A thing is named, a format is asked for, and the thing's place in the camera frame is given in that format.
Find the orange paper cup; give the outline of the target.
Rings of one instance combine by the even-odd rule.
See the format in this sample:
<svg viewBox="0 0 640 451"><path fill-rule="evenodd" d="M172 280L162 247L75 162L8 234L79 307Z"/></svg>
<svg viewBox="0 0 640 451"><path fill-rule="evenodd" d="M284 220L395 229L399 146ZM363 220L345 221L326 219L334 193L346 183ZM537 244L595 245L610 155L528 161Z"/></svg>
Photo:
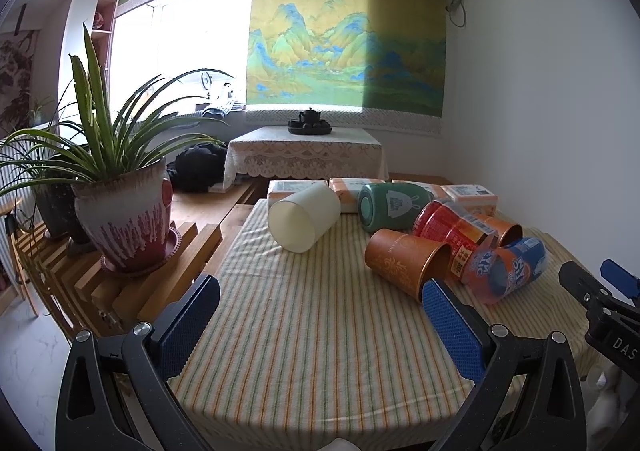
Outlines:
<svg viewBox="0 0 640 451"><path fill-rule="evenodd" d="M390 229L372 234L364 251L364 262L373 272L418 303L428 280L447 277L450 258L447 243Z"/></svg>
<svg viewBox="0 0 640 451"><path fill-rule="evenodd" d="M497 245L499 247L508 246L518 242L523 237L523 228L520 224L511 222L511 220L503 220L497 216L489 216L484 214L476 214L484 224L497 232Z"/></svg>

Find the red instant noodle cup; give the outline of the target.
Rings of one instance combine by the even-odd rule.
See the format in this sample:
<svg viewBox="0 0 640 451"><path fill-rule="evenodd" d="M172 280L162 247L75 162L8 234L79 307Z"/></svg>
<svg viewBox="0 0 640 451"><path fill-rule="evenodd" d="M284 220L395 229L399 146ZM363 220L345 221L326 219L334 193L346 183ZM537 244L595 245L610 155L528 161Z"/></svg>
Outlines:
<svg viewBox="0 0 640 451"><path fill-rule="evenodd" d="M423 239L446 243L451 247L449 275L462 280L466 266L478 252L498 246L494 228L449 200L433 200L420 211L412 234Z"/></svg>

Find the cream white cup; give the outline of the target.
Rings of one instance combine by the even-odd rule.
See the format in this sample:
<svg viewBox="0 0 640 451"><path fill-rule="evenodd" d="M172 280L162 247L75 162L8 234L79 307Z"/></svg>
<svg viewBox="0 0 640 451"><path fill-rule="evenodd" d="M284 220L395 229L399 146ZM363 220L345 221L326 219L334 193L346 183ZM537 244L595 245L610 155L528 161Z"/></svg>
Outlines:
<svg viewBox="0 0 640 451"><path fill-rule="evenodd" d="M309 251L341 216L341 202L322 182L274 203L268 212L268 229L282 249L300 254Z"/></svg>

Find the orange blue soda bottle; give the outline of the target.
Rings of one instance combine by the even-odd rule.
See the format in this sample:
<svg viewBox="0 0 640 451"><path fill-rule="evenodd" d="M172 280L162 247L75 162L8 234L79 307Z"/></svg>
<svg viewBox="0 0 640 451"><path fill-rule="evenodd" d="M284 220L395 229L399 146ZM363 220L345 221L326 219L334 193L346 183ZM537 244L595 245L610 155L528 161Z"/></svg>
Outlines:
<svg viewBox="0 0 640 451"><path fill-rule="evenodd" d="M538 237L522 237L503 247L478 249L461 281L485 305L501 301L537 280L547 268L547 250Z"/></svg>

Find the wooden slatted plant stand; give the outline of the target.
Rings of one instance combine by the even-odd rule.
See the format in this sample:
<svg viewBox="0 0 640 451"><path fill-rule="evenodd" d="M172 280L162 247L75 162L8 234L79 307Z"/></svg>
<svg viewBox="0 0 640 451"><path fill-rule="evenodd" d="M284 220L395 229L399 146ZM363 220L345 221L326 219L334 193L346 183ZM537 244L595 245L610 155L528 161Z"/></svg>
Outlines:
<svg viewBox="0 0 640 451"><path fill-rule="evenodd" d="M15 253L44 306L66 337L88 329L100 336L154 321L201 275L222 241L220 226L177 227L181 243L164 266L139 277L113 275L97 252L67 254L67 241L44 236L43 223L14 237Z"/></svg>

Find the tissue pack rightmost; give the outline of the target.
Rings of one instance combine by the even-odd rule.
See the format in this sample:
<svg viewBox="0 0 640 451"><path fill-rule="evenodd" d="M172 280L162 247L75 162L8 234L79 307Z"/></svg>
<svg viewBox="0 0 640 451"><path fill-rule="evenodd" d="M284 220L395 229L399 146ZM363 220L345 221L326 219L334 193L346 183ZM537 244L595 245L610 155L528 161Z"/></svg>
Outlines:
<svg viewBox="0 0 640 451"><path fill-rule="evenodd" d="M451 201L472 214L494 216L498 206L498 196L482 185L443 185Z"/></svg>

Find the red white flower pot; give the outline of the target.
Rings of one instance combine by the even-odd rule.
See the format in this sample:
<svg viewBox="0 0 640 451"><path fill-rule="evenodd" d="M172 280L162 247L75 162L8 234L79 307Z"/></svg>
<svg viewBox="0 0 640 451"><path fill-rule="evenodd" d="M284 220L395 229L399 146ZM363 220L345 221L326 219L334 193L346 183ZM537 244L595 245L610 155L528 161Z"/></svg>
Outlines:
<svg viewBox="0 0 640 451"><path fill-rule="evenodd" d="M72 189L79 223L107 270L125 275L153 271L180 246L181 235L170 222L172 187L165 160Z"/></svg>

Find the striped table cloth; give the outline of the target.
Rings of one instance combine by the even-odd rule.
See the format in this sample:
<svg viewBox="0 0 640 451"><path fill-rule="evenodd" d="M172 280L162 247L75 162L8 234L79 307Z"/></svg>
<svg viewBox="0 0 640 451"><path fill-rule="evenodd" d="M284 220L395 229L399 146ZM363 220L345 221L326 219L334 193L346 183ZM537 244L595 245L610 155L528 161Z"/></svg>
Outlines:
<svg viewBox="0 0 640 451"><path fill-rule="evenodd" d="M364 263L344 215L314 247L274 242L257 203L217 271L220 303L170 387L201 434L282 450L439 438L472 389L421 306Z"/></svg>

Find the green thermos bottle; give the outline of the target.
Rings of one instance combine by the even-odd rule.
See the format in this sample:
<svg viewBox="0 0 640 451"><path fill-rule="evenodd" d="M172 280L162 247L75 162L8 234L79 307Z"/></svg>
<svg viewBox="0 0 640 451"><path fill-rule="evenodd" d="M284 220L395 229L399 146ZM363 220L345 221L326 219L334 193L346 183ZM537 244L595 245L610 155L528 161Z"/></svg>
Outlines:
<svg viewBox="0 0 640 451"><path fill-rule="evenodd" d="M361 227L369 233L380 229L411 230L420 211L433 200L431 191L409 182L364 185L358 196Z"/></svg>

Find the black bag on floor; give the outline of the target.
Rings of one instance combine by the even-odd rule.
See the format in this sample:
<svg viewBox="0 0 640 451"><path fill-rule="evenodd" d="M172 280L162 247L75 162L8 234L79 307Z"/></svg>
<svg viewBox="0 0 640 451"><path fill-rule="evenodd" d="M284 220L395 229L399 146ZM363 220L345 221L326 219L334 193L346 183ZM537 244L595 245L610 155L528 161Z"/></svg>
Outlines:
<svg viewBox="0 0 640 451"><path fill-rule="evenodd" d="M200 142L182 150L167 165L172 188L186 193L204 193L224 181L227 147Z"/></svg>

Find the green spider plant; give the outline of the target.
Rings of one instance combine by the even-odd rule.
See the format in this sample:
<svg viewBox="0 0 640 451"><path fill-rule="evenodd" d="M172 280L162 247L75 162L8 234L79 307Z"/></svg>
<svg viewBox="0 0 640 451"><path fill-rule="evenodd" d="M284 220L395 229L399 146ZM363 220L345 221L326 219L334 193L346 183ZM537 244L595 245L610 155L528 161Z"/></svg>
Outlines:
<svg viewBox="0 0 640 451"><path fill-rule="evenodd" d="M222 141L206 133L186 132L152 147L160 134L192 122L186 115L169 113L178 102L192 100L182 95L160 102L160 95L200 69L177 76L157 74L142 83L125 100L116 114L111 113L110 96L99 65L91 34L83 29L85 58L70 56L75 104L79 120L61 121L44 128L22 128L1 140L1 167L9 168L13 179L1 186L6 196L17 190L45 185L91 185L108 182L142 170L179 148L206 142L220 146Z"/></svg>

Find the tissue pack leftmost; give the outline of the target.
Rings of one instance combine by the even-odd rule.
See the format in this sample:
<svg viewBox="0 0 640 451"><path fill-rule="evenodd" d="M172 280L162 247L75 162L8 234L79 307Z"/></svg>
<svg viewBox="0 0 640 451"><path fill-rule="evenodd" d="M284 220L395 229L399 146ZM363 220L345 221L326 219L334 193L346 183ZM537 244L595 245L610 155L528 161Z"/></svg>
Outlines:
<svg viewBox="0 0 640 451"><path fill-rule="evenodd" d="M314 184L327 185L326 180L309 180L309 179L282 179L282 180L270 180L267 200L268 208L271 208L273 204L286 199L292 194L308 189Z"/></svg>

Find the lace covered low table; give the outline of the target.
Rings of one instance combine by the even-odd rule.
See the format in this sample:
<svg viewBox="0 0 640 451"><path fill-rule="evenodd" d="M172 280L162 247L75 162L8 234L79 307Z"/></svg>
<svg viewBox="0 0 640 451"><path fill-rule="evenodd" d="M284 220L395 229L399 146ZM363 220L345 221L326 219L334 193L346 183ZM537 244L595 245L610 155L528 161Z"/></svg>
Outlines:
<svg viewBox="0 0 640 451"><path fill-rule="evenodd" d="M231 139L222 186L239 175L328 180L390 178L383 146L362 128L335 127L322 136L294 135L284 126L262 126Z"/></svg>

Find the landscape painting roller blind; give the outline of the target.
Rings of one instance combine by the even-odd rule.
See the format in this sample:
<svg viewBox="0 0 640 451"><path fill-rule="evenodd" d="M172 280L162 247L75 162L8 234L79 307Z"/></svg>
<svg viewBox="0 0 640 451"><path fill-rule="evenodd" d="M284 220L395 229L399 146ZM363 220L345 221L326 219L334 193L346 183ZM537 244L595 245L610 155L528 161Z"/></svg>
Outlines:
<svg viewBox="0 0 640 451"><path fill-rule="evenodd" d="M246 102L437 136L446 39L445 0L252 0Z"/></svg>

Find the floral wall hanging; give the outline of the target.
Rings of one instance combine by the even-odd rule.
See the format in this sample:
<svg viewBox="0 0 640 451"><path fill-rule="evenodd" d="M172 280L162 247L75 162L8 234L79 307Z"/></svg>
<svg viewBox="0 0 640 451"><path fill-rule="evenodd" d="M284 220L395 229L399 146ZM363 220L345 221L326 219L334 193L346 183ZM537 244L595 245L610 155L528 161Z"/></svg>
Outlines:
<svg viewBox="0 0 640 451"><path fill-rule="evenodd" d="M1 34L0 127L1 136L29 126L30 81L38 32Z"/></svg>

